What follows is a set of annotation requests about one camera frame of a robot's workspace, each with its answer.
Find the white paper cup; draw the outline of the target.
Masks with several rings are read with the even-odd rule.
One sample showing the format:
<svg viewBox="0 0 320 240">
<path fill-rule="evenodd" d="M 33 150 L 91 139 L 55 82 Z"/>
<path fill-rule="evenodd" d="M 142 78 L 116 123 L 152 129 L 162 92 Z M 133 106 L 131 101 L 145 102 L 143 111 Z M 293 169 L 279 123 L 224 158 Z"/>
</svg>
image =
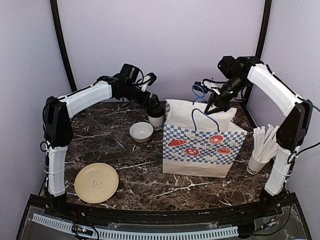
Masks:
<svg viewBox="0 0 320 240">
<path fill-rule="evenodd" d="M 148 116 L 149 123 L 152 125 L 154 131 L 159 131 L 162 129 L 164 116 L 152 117 Z"/>
</svg>

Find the black plastic cup lid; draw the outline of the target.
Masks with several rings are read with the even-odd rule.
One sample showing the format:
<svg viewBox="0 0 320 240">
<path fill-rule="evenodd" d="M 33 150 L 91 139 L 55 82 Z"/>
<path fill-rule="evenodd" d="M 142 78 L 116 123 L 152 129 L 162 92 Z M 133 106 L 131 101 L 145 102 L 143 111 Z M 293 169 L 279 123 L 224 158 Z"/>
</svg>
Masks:
<svg viewBox="0 0 320 240">
<path fill-rule="evenodd" d="M 160 118 L 164 115 L 165 111 L 163 107 L 156 106 L 147 110 L 147 115 L 151 118 Z"/>
</svg>

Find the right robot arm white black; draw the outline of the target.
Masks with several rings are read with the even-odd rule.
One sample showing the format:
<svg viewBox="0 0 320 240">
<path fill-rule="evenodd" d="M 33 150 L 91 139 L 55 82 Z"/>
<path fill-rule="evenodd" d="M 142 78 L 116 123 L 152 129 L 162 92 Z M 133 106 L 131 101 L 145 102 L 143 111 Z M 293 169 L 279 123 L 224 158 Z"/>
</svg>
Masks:
<svg viewBox="0 0 320 240">
<path fill-rule="evenodd" d="M 253 84 L 262 90 L 285 116 L 276 132 L 278 150 L 275 162 L 262 190 L 264 195 L 276 196 L 290 177 L 292 163 L 303 153 L 301 145 L 316 106 L 288 87 L 256 56 L 224 56 L 217 67 L 227 78 L 227 82 L 218 90 L 212 90 L 205 114 L 226 112 L 230 109 L 230 101 L 249 84 Z"/>
</svg>

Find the blue checkered paper bag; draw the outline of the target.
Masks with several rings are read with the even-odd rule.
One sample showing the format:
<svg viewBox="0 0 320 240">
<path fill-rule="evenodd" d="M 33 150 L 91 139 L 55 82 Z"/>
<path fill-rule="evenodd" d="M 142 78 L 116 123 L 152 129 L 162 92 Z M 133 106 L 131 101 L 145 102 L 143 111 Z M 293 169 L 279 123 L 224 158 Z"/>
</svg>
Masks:
<svg viewBox="0 0 320 240">
<path fill-rule="evenodd" d="M 166 99 L 162 171 L 225 178 L 247 137 L 233 123 L 237 109 L 205 113 L 205 103 Z"/>
</svg>

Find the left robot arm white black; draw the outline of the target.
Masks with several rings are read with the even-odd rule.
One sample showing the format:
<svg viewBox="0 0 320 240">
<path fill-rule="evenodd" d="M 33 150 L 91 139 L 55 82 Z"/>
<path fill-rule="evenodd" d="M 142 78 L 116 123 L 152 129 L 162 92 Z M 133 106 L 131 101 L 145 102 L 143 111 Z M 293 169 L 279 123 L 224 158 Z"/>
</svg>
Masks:
<svg viewBox="0 0 320 240">
<path fill-rule="evenodd" d="M 137 77 L 142 71 L 125 63 L 114 76 L 100 76 L 93 84 L 60 97 L 47 98 L 42 110 L 46 153 L 46 191 L 56 198 L 65 194 L 65 158 L 73 139 L 72 120 L 79 112 L 105 100 L 127 99 L 148 110 L 160 105 L 156 94 L 146 90 L 157 79 L 153 72 Z"/>
</svg>

